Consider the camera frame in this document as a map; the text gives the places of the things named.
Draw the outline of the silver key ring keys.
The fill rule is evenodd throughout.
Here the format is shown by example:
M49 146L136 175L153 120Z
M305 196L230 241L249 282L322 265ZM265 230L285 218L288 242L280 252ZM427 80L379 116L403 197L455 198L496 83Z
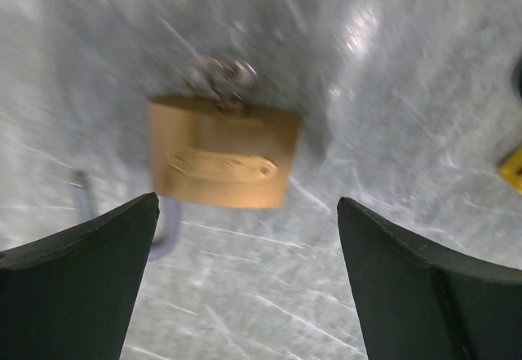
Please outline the silver key ring keys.
M239 99L253 91L257 73L244 60L199 56L193 58L185 71L184 81L188 88L200 96Z

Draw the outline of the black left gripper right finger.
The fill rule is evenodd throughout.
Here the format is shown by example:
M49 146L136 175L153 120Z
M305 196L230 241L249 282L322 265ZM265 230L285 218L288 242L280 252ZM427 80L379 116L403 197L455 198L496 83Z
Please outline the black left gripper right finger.
M520 358L518 269L444 247L351 198L337 212L369 358Z

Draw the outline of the large brass padlock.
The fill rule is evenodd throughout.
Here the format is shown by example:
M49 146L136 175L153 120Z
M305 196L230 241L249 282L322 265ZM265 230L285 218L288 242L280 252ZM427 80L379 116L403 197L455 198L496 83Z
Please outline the large brass padlock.
M181 205L236 209L284 205L301 128L295 113L231 96L161 95L148 103L153 191L165 210L148 258L175 247Z

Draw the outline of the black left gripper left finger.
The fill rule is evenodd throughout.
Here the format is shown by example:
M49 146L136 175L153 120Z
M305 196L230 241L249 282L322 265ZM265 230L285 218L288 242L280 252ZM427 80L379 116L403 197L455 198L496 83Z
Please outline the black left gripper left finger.
M1 253L3 359L118 359L157 227L143 194Z

